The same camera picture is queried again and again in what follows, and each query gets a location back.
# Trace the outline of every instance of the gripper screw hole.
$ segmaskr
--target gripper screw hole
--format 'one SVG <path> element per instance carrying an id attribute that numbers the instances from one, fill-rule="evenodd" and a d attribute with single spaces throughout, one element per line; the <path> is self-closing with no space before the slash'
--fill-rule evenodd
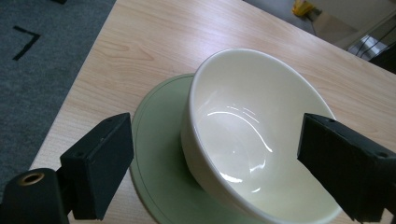
<path id="1" fill-rule="evenodd" d="M 376 155 L 381 157 L 381 158 L 387 158 L 388 157 L 388 154 L 385 153 L 385 152 L 377 152 Z"/>
<path id="2" fill-rule="evenodd" d="M 33 184 L 37 183 L 38 181 L 40 181 L 43 178 L 44 178 L 43 173 L 32 173 L 32 174 L 22 177 L 20 179 L 19 184 L 21 186 L 29 186 L 29 185 L 33 185 Z"/>

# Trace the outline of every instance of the black tape mark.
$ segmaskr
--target black tape mark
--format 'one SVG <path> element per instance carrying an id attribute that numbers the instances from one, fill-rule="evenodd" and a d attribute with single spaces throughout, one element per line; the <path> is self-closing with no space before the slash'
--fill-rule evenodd
<path id="1" fill-rule="evenodd" d="M 25 54 L 25 53 L 33 46 L 33 44 L 38 40 L 38 38 L 40 37 L 40 35 L 35 34 L 35 33 L 33 33 L 33 32 L 30 32 L 30 31 L 27 31 L 27 30 L 25 30 L 25 29 L 23 29 L 23 28 L 21 28 L 21 27 L 19 27 L 19 26 L 14 26 L 14 30 L 17 30 L 17 31 L 19 31 L 19 32 L 21 32 L 21 33 L 26 33 L 26 34 L 28 34 L 28 35 L 32 35 L 32 36 L 33 36 L 32 39 L 30 40 L 30 42 L 27 43 L 27 44 L 23 47 L 23 49 L 22 49 L 17 55 L 15 55 L 15 57 L 12 59 L 12 60 L 17 61 L 17 60 L 19 60 L 19 59 L 23 56 L 23 54 Z"/>

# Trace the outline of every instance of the bowl rim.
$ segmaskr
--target bowl rim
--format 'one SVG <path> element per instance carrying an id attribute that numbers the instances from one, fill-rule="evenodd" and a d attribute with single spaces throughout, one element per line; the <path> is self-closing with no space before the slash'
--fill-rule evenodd
<path id="1" fill-rule="evenodd" d="M 265 213 L 264 211 L 262 211 L 261 209 L 259 209 L 258 207 L 256 207 L 252 203 L 250 203 L 248 200 L 243 198 L 220 175 L 219 170 L 216 168 L 213 161 L 210 160 L 206 150 L 203 148 L 203 144 L 202 144 L 203 141 L 202 141 L 200 134 L 198 132 L 196 117 L 193 115 L 193 113 L 195 111 L 195 107 L 194 107 L 194 101 L 192 99 L 195 98 L 197 85 L 199 83 L 198 77 L 202 74 L 202 71 L 205 70 L 205 68 L 213 61 L 213 59 L 218 58 L 219 56 L 222 56 L 223 54 L 235 53 L 237 51 L 244 51 L 244 52 L 260 55 L 263 58 L 273 60 L 276 63 L 279 63 L 280 65 L 289 69 L 291 73 L 293 73 L 295 76 L 298 76 L 300 78 L 300 80 L 306 85 L 306 87 L 310 88 L 310 90 L 319 98 L 322 105 L 324 105 L 325 109 L 329 112 L 329 117 L 332 117 L 332 119 L 335 119 L 333 112 L 330 110 L 329 106 L 326 104 L 326 102 L 321 97 L 321 95 L 317 92 L 317 90 L 303 76 L 301 76 L 297 71 L 295 71 L 293 68 L 291 68 L 286 63 L 280 61 L 278 58 L 275 58 L 275 57 L 273 57 L 269 54 L 266 54 L 264 52 L 257 51 L 255 49 L 225 49 L 225 50 L 219 51 L 217 53 L 214 53 L 209 58 L 204 60 L 204 62 L 198 67 L 198 69 L 196 70 L 196 72 L 194 74 L 194 78 L 191 83 L 190 94 L 189 94 L 189 98 L 188 98 L 188 105 L 187 105 L 188 113 L 190 114 L 189 117 L 191 119 L 191 127 L 193 128 L 193 133 L 194 133 L 193 137 L 194 137 L 195 141 L 198 143 L 197 146 L 199 148 L 199 151 L 204 154 L 204 160 L 205 160 L 206 164 L 208 164 L 209 169 L 211 170 L 212 174 L 220 182 L 221 186 L 227 191 L 227 193 L 232 196 L 231 200 L 234 203 L 236 203 L 240 209 L 242 209 L 244 212 L 246 212 L 248 214 L 253 215 L 256 218 L 259 218 L 261 220 L 265 219 L 265 220 L 267 220 L 269 222 L 273 222 L 273 223 L 307 223 L 307 222 L 288 221 L 288 220 L 284 220 L 280 217 L 272 216 L 268 213 Z M 331 220 L 333 220 L 335 217 L 337 217 L 338 214 L 340 213 L 340 211 L 341 211 L 341 208 L 340 208 L 340 206 L 338 206 L 338 208 L 335 209 L 334 211 L 331 211 L 328 216 L 323 217 L 320 220 L 309 222 L 309 223 L 328 223 Z"/>

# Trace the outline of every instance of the saucer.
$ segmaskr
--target saucer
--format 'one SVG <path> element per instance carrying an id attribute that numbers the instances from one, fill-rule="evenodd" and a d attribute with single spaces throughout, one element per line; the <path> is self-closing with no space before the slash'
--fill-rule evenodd
<path id="1" fill-rule="evenodd" d="M 260 223 L 218 203 L 189 171 L 179 135 L 192 77 L 165 80 L 134 114 L 131 171 L 137 193 L 160 223 Z"/>

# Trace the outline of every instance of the white ceramic bowl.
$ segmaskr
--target white ceramic bowl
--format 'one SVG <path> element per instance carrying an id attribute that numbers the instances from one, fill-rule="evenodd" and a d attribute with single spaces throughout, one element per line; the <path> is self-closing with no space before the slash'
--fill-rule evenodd
<path id="1" fill-rule="evenodd" d="M 280 60 L 228 49 L 197 70 L 181 142 L 198 183 L 265 222 L 326 223 L 340 211 L 297 161 L 305 112 L 333 118 L 315 89 Z"/>

